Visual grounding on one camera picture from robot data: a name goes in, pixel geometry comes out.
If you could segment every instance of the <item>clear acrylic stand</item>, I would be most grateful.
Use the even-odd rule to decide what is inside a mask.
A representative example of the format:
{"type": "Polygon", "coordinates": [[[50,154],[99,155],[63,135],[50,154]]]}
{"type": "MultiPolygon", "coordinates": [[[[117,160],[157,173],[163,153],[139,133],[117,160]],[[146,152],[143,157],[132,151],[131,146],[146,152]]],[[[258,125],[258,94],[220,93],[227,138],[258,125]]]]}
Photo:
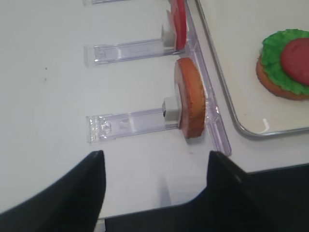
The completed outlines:
{"type": "Polygon", "coordinates": [[[166,23],[162,25],[161,38],[115,45],[84,47],[86,66],[97,66],[113,62],[176,55],[177,33],[173,16],[167,11],[166,23]]]}
{"type": "MultiPolygon", "coordinates": [[[[203,79],[206,91],[207,112],[205,127],[211,134],[215,149],[228,156],[231,154],[231,147],[187,5],[186,13],[189,31],[187,34],[185,55],[192,59],[203,79]]],[[[118,115],[89,116],[87,117],[87,125],[89,130],[89,143],[178,128],[177,122],[171,124],[166,122],[162,108],[118,115]]]]}

